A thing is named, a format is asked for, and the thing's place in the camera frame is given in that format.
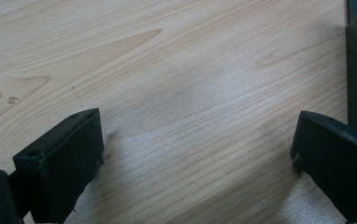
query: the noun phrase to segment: wood grain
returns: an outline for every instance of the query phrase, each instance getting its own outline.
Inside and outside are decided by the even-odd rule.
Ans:
[[[344,0],[0,0],[0,169],[99,107],[106,164],[67,223],[343,223],[289,150],[300,110],[347,120],[345,15]]]

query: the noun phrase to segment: light wood tabletop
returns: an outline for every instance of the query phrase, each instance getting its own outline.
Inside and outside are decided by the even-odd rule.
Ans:
[[[345,2],[0,0],[0,169],[99,107],[66,223],[344,223],[289,151],[301,110],[347,121]]]

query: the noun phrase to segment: wooden surface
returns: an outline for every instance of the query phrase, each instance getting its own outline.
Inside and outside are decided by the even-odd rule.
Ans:
[[[345,0],[0,1],[0,169],[99,107],[106,164],[66,223],[343,223],[289,150],[300,110],[347,119],[345,15]]]

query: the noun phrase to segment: wooden table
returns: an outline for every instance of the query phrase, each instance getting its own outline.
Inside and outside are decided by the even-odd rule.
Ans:
[[[301,110],[347,120],[345,26],[345,0],[1,0],[0,169],[99,107],[66,223],[344,223],[289,151]]]

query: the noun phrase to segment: dark mark on wood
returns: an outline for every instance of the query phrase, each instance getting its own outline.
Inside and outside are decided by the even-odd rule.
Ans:
[[[18,100],[20,100],[18,97],[9,96],[9,99],[8,99],[7,102],[8,102],[10,105],[14,105],[14,104],[16,104],[16,102],[17,102]]]
[[[83,107],[82,102],[79,99],[79,94],[76,92],[76,88],[74,88],[74,86],[73,86],[73,91],[76,93],[76,96],[77,96],[77,99],[79,100],[80,106]]]

